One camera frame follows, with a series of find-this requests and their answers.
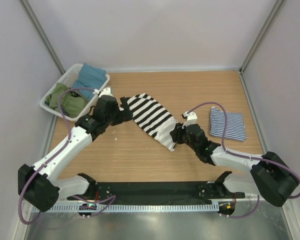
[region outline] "folded striped cloth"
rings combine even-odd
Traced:
[[[227,127],[225,138],[243,142],[246,138],[244,116],[242,113],[226,112]],[[210,134],[214,137],[222,137],[225,129],[225,114],[214,106],[210,111]]]
[[[171,113],[146,93],[127,97],[127,103],[133,121],[171,152],[174,151],[176,143],[170,132],[178,121]]]

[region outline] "white plastic basket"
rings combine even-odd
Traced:
[[[40,100],[40,107],[42,107],[44,110],[48,111],[49,113],[52,113],[54,115],[57,115],[58,117],[62,118],[61,113],[51,109],[49,106],[45,104],[46,97],[53,92],[53,90],[56,88],[57,83],[62,83],[66,85],[68,88],[71,88],[72,85],[75,83],[75,81],[78,79],[79,72],[82,68],[83,64],[77,63],[75,65],[72,65],[68,71],[66,71],[62,77],[50,88],[50,90],[43,96],[43,98]],[[101,91],[109,82],[110,76],[108,74],[106,76],[106,81],[102,85],[102,87],[99,89]],[[88,104],[85,106],[85,108],[80,112],[80,114],[74,118],[65,116],[65,118],[69,121],[77,121],[81,116],[89,113],[91,106],[95,105],[98,100],[98,95],[93,96],[93,98],[88,102]]]

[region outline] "blue cloth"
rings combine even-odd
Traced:
[[[226,112],[227,126],[226,139],[243,142],[246,138],[244,115],[236,112]],[[210,111],[210,134],[214,137],[222,137],[225,129],[225,114],[214,106]]]
[[[107,80],[106,73],[107,72],[101,68],[92,67],[85,63],[79,72],[77,81],[72,85],[72,88],[99,90]],[[74,92],[87,102],[94,97],[94,93],[89,90],[74,90]]]

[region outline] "wooden surface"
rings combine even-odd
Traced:
[[[229,112],[243,113],[248,138],[244,142],[226,140],[226,146],[247,153],[262,153],[236,71],[112,73],[109,83],[117,99],[145,92],[182,123],[183,112],[208,101],[222,104]],[[220,138],[209,135],[210,108],[211,105],[195,111],[198,123],[210,140],[220,143]],[[66,125],[59,118],[51,147],[66,135]],[[177,145],[170,152],[130,121],[109,127],[72,160],[60,178],[85,173],[97,182],[214,181],[226,170],[226,167],[204,164],[185,144]]]

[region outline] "towel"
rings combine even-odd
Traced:
[[[49,108],[51,108],[52,110],[55,110],[56,112],[60,113],[60,109],[58,108],[58,99],[60,95],[68,89],[69,88],[66,85],[58,82],[53,92],[46,96],[44,104],[48,105]],[[76,116],[78,116],[88,104],[82,97],[72,96],[70,92],[64,95],[60,103],[64,115],[70,118],[75,118]]]
[[[225,138],[243,142],[247,139],[244,116],[242,113],[226,112],[227,127]],[[225,129],[225,114],[214,106],[210,111],[210,134],[214,137],[222,137]]]
[[[107,72],[105,70],[92,67],[85,63],[78,74],[78,79],[74,82],[71,88],[88,88],[100,90],[100,88],[107,81],[106,74]],[[87,102],[89,102],[94,97],[94,93],[89,90],[74,90],[72,92],[78,94]]]
[[[133,121],[148,135],[173,152],[176,143],[170,132],[178,122],[170,112],[146,93],[127,97]]]

